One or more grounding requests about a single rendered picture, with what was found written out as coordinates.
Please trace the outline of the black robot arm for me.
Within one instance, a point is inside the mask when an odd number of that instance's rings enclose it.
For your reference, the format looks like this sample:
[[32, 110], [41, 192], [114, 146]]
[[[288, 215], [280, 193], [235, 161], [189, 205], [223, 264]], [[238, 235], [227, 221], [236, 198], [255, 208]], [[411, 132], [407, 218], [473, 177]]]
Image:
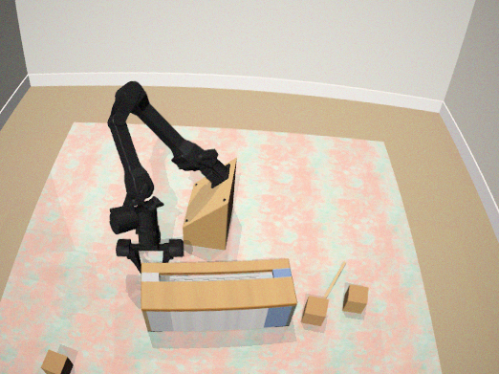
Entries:
[[[183, 136], [150, 105], [147, 93], [137, 81], [129, 81], [115, 93], [115, 102], [107, 122], [112, 132], [120, 161], [123, 165], [126, 195], [123, 205], [110, 208], [109, 222], [114, 234], [155, 228], [158, 226], [157, 208], [164, 206], [153, 196], [154, 184], [148, 172], [141, 165], [126, 120], [130, 113], [139, 118], [172, 151], [171, 159], [178, 169], [197, 171], [217, 187], [228, 179], [230, 164], [223, 165], [215, 148], [203, 150]], [[145, 201], [145, 202], [144, 202]], [[135, 207], [134, 207], [135, 206]]]

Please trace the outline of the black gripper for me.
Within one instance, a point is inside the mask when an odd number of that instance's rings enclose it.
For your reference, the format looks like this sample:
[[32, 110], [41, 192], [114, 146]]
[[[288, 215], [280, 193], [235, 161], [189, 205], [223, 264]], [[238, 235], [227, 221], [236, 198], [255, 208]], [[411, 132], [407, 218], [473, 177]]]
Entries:
[[116, 245], [116, 256], [126, 256], [141, 273], [141, 259], [139, 251], [163, 251], [163, 263], [168, 263], [174, 257], [184, 257], [184, 241], [169, 238], [168, 243], [159, 244], [159, 224], [155, 228], [143, 229], [138, 227], [139, 244], [131, 244], [131, 239], [119, 239]]

